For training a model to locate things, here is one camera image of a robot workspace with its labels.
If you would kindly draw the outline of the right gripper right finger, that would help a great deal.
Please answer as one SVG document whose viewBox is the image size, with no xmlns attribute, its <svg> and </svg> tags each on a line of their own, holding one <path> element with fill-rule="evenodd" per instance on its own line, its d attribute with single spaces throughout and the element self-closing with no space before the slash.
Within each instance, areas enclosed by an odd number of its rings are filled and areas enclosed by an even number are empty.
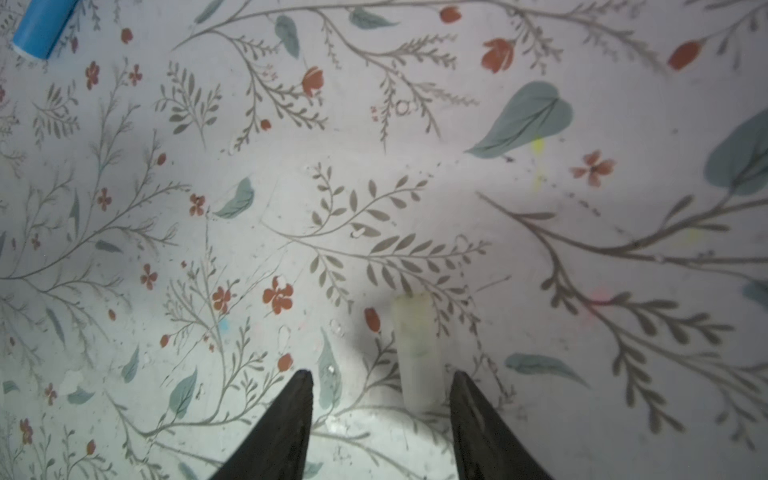
<svg viewBox="0 0 768 480">
<path fill-rule="evenodd" d="M 470 376 L 454 372 L 450 419 L 460 480 L 551 480 Z"/>
</svg>

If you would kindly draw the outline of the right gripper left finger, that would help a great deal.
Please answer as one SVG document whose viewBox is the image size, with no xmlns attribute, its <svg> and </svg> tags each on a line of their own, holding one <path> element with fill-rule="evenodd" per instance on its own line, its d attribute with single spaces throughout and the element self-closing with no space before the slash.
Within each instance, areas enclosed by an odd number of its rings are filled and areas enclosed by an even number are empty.
<svg viewBox="0 0 768 480">
<path fill-rule="evenodd" d="M 299 480 L 312 427 L 313 378 L 294 373 L 213 480 Z"/>
</svg>

